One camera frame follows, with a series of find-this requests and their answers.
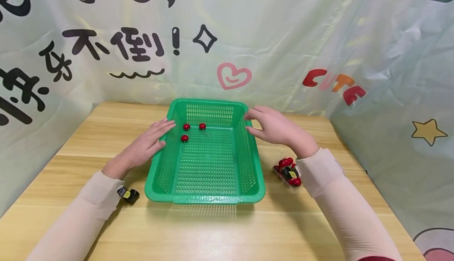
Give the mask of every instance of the heart drawing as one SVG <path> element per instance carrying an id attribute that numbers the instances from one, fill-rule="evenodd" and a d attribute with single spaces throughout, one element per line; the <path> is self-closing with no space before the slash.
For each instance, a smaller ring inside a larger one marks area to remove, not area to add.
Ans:
<path id="1" fill-rule="evenodd" d="M 240 81 L 240 79 L 238 79 L 238 78 L 233 78 L 232 79 L 230 76 L 226 76 L 226 78 L 224 80 L 224 77 L 222 76 L 222 70 L 224 68 L 230 68 L 230 70 L 232 72 L 231 73 L 232 77 L 236 77 L 236 76 L 238 76 L 241 73 L 245 73 L 246 74 L 246 78 L 244 80 Z M 251 70 L 249 70 L 247 68 L 236 69 L 236 66 L 233 65 L 232 63 L 222 63 L 218 67 L 219 84 L 221 84 L 221 87 L 224 90 L 244 87 L 245 85 L 247 85 L 248 82 L 251 81 L 252 78 L 253 78 L 253 74 L 251 73 Z M 229 83 L 234 84 L 234 85 L 227 86 L 225 82 L 229 82 Z"/>

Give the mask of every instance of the forearm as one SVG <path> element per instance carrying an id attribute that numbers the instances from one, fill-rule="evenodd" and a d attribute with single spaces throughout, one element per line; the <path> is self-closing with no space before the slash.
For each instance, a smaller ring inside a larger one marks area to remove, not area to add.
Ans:
<path id="1" fill-rule="evenodd" d="M 303 186 L 325 214 L 347 260 L 368 256 L 402 260 L 383 224 L 329 150 L 320 149 L 296 165 Z"/>
<path id="2" fill-rule="evenodd" d="M 123 181 L 97 172 L 30 253 L 29 261 L 83 261 L 120 200 Z"/>

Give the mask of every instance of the red berry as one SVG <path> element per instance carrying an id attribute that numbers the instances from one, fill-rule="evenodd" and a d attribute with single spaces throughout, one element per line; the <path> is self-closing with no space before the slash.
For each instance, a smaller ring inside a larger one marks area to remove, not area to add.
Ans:
<path id="1" fill-rule="evenodd" d="M 295 178 L 295 179 L 293 180 L 293 183 L 292 183 L 292 184 L 293 184 L 293 186 L 296 186 L 296 187 L 301 186 L 301 179 L 300 179 L 299 177 Z"/>

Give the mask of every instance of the pink cartoon drawing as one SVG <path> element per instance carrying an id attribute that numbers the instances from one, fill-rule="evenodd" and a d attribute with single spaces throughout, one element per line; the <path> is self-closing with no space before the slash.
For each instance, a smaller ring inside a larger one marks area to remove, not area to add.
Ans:
<path id="1" fill-rule="evenodd" d="M 230 74 L 228 76 L 222 76 L 222 70 L 224 68 L 230 68 Z M 243 79 L 242 81 L 239 78 L 235 78 L 236 76 L 240 74 L 245 74 L 246 78 Z M 248 82 L 251 81 L 253 78 L 253 74 L 251 73 L 251 70 L 247 68 L 241 68 L 241 69 L 236 69 L 236 66 L 233 65 L 232 63 L 222 63 L 221 65 L 218 66 L 218 80 L 219 84 L 221 84 L 221 87 L 224 90 L 229 90 L 233 88 L 240 88 L 245 86 Z"/>
<path id="2" fill-rule="evenodd" d="M 429 228 L 413 239 L 427 261 L 454 261 L 454 229 Z"/>

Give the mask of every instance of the green plastic basket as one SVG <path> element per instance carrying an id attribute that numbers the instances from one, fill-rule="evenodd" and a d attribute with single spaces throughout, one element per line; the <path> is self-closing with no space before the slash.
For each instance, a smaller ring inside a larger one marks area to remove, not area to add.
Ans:
<path id="1" fill-rule="evenodd" d="M 164 135 L 165 148 L 153 157 L 145 194 L 175 204 L 256 203 L 265 182 L 254 136 L 243 119 L 243 103 L 176 99 L 167 118 L 176 127 Z M 191 129 L 183 130 L 188 123 Z M 207 128 L 199 130 L 199 124 Z M 182 135 L 188 142 L 181 142 Z"/>

